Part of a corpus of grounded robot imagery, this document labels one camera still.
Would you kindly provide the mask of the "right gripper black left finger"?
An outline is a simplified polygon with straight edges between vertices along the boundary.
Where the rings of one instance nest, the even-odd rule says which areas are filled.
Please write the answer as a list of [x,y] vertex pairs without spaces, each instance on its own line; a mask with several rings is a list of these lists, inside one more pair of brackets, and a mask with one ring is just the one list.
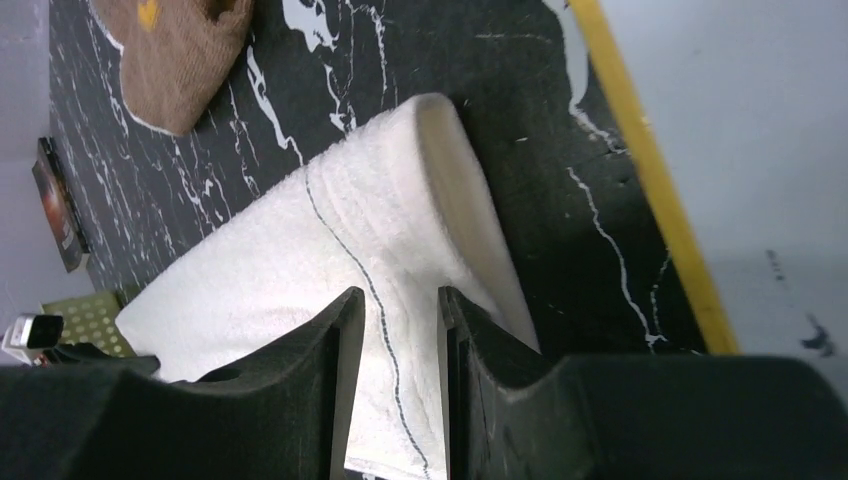
[[363,291],[200,379],[86,365],[1,371],[5,479],[341,479]]

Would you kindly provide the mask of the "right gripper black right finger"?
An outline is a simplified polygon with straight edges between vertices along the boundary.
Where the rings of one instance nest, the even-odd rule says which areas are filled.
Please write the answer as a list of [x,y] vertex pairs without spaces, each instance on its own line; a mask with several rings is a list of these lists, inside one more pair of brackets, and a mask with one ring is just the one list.
[[808,362],[576,355],[549,362],[438,292],[452,479],[843,479],[847,402]]

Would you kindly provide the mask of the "white terry towel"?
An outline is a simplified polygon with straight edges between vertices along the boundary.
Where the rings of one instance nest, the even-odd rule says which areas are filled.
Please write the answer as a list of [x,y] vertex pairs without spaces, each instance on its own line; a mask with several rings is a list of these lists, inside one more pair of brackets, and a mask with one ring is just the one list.
[[438,291],[460,290],[531,348],[535,327],[452,101],[414,96],[275,185],[122,309],[134,351],[194,381],[307,322],[350,287],[365,331],[345,465],[448,475]]

